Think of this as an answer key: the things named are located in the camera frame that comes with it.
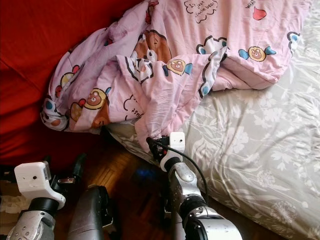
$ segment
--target robot end effector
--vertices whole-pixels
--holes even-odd
[[[160,160],[161,169],[168,172],[172,212],[176,212],[181,218],[175,225],[174,239],[242,240],[232,222],[208,207],[197,186],[197,176],[183,162],[185,134],[172,132],[169,137],[158,140],[147,138],[147,142],[154,158]],[[192,159],[188,159],[199,171],[207,195],[207,184],[201,170]]]

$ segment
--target gray floral bedsheet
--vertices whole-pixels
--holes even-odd
[[[154,164],[139,147],[133,122],[108,129]],[[210,196],[287,239],[320,240],[319,1],[278,84],[212,92],[181,131]]]

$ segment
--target bed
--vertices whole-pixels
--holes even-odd
[[[212,198],[287,239],[319,240],[319,2],[300,37],[278,83],[211,92],[180,131]],[[107,129],[128,151],[157,164],[141,149],[134,123]]]
[[[140,1],[68,2],[1,2],[1,164],[40,161],[50,154],[52,166],[63,170],[99,140],[46,128],[40,106],[62,55]],[[157,164],[140,147],[134,123],[107,129],[128,151]],[[320,3],[315,0],[277,84],[211,92],[180,131],[186,134],[185,153],[202,169],[212,198],[285,238],[318,240],[319,128]]]

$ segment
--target cartoon bear face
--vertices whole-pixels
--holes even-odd
[[[94,88],[86,99],[84,107],[91,110],[100,109],[103,106],[106,97],[107,96],[104,91],[99,88]]]
[[[97,91],[90,93],[89,97],[86,100],[86,102],[91,106],[97,106],[101,103],[101,101],[102,99]]]
[[[171,60],[166,66],[169,70],[181,76],[185,72],[186,62],[181,59]]]
[[[248,49],[249,57],[257,62],[262,62],[266,58],[266,53],[258,46],[252,46]]]

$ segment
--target red cushion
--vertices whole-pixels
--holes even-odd
[[[64,168],[99,138],[55,132],[39,121],[50,75],[68,49],[140,0],[0,1],[0,164],[55,155]]]

